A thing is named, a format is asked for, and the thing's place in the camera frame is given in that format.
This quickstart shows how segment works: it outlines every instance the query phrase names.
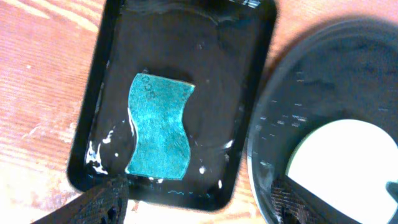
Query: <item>wooden surface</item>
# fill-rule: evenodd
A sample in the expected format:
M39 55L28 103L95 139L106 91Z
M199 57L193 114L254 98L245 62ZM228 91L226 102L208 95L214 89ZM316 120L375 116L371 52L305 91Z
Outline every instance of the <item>wooden surface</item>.
M104 0L0 0L0 211L29 223L76 193L65 175ZM299 34L338 16L398 22L398 1L279 0L267 65ZM216 213L130 201L126 223L264 223L246 159Z

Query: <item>wooden table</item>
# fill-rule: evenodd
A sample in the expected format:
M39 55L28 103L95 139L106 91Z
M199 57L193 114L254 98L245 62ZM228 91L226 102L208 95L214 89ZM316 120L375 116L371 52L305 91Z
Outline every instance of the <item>wooden table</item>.
M302 32L337 16L398 22L398 1L279 0L267 67ZM0 211L29 223L78 196L65 169L104 0L0 0ZM231 203L204 213L129 203L126 223L264 223L246 158Z

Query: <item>black plate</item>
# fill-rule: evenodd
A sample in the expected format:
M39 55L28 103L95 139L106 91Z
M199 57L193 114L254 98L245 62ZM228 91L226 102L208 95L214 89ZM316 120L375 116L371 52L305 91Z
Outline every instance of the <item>black plate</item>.
M68 165L72 185L86 191L124 173L135 147L127 96L135 75L147 70L196 85L183 116L191 161L181 181L127 175L130 198L201 210L224 207L275 22L274 3L258 3L106 1ZM85 155L110 130L111 142L101 145L104 175L92 169L98 164L86 164Z
M249 129L249 176L267 223L278 223L275 214L280 212L272 205L271 185L285 175L293 150L314 129L358 119L398 142L397 62L397 27L372 19L322 29L284 57Z

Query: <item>plastic tray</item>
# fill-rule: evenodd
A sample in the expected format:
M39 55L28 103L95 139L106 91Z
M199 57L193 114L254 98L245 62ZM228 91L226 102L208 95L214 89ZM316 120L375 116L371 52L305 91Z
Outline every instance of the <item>plastic tray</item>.
M196 86L183 116L191 160L182 180L127 175L130 199L209 211L229 202L276 17L272 1L241 2L106 1L68 165L73 186L124 174L136 143L127 96L147 70ZM104 174L85 159L110 131Z

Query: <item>tabletop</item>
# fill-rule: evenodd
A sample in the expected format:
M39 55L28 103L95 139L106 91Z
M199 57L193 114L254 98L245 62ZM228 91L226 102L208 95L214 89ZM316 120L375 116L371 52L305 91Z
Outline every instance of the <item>tabletop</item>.
M0 210L29 223L80 193L66 168L104 0L0 0ZM266 62L273 67L303 32L331 19L398 23L396 0L277 0ZM126 223L264 223L243 156L233 199L206 213L130 200Z

